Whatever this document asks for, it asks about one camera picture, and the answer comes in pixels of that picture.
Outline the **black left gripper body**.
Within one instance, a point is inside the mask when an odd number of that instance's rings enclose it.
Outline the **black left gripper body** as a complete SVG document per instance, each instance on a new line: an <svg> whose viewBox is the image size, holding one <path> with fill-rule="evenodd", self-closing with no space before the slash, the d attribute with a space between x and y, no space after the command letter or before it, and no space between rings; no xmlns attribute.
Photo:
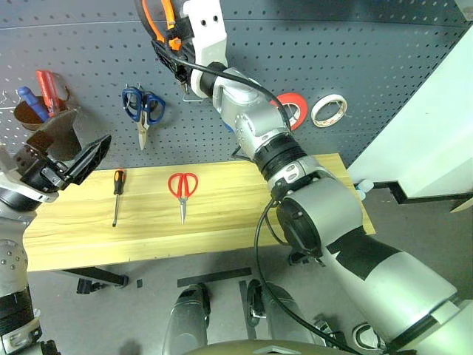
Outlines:
<svg viewBox="0 0 473 355"><path fill-rule="evenodd" d="M13 161L21 176L20 181L40 192L58 192L74 183L72 176L67 174L69 167L65 163L31 145L23 145L13 156Z"/></svg>

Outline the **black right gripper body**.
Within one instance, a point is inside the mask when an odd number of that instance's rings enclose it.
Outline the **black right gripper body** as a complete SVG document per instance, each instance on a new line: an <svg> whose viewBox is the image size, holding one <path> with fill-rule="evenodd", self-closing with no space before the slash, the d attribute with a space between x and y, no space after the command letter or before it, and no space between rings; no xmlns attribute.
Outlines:
<svg viewBox="0 0 473 355"><path fill-rule="evenodd" d="M176 61L176 58L187 63L195 63L195 51L191 40L185 40L179 50L172 50L158 40L151 40L151 43L158 60L173 73L182 91L189 93L193 68Z"/></svg>

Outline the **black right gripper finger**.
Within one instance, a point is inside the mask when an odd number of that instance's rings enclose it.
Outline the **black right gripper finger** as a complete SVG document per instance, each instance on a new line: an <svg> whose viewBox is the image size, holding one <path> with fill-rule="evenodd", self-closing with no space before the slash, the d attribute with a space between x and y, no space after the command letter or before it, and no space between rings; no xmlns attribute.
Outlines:
<svg viewBox="0 0 473 355"><path fill-rule="evenodd" d="M154 27L154 22L149 13L147 2L142 0L134 0L137 16L140 19L145 31L149 34L152 40L157 40L157 31Z"/></svg>
<svg viewBox="0 0 473 355"><path fill-rule="evenodd" d="M193 37L194 32L188 16L177 18L175 21L172 21L170 23L170 28L166 30L166 38L168 40L178 38L181 41L185 41Z"/></svg>

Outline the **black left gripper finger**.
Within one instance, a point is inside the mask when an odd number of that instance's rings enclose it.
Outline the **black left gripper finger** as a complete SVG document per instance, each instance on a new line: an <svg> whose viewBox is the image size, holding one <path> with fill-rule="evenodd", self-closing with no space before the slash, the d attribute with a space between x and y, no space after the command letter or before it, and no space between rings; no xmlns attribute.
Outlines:
<svg viewBox="0 0 473 355"><path fill-rule="evenodd" d="M64 173L66 184L82 184L106 157L111 141L111 135L104 135L102 138L89 143L75 157L71 167Z"/></svg>
<svg viewBox="0 0 473 355"><path fill-rule="evenodd" d="M29 136L26 144L59 161L70 161L82 150L73 124L78 111L70 109L52 117Z"/></svg>

